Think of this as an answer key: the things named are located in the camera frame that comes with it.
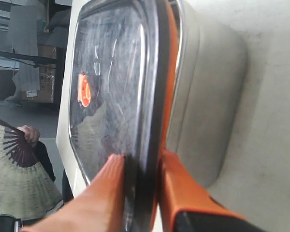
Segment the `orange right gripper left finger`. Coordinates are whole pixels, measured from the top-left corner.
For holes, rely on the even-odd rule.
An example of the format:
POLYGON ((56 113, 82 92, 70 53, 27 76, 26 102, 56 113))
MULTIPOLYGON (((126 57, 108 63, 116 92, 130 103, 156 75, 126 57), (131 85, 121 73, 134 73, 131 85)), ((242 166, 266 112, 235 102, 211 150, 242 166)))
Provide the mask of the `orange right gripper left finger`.
POLYGON ((112 154, 90 185, 56 213, 23 232, 118 232, 124 209, 123 155, 112 154))

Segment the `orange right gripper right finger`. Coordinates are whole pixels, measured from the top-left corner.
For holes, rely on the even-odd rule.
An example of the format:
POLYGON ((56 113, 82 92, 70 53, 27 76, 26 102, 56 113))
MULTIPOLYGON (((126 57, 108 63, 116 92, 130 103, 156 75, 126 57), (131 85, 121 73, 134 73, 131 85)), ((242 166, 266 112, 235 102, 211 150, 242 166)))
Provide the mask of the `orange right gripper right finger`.
POLYGON ((176 215, 181 211, 244 219, 215 203, 184 168, 178 155, 166 149, 160 158, 160 179, 159 204, 165 232, 174 230, 176 215))

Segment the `bystander hand holding fan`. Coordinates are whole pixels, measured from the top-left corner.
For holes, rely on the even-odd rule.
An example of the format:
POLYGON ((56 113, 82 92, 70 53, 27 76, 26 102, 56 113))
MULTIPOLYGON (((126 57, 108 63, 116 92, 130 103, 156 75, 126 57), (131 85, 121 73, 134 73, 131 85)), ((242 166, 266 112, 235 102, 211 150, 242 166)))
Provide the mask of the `bystander hand holding fan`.
POLYGON ((39 141, 39 138, 41 136, 38 129, 32 127, 32 126, 21 126, 18 127, 19 130, 23 131, 24 137, 26 141, 32 146, 35 147, 39 141))

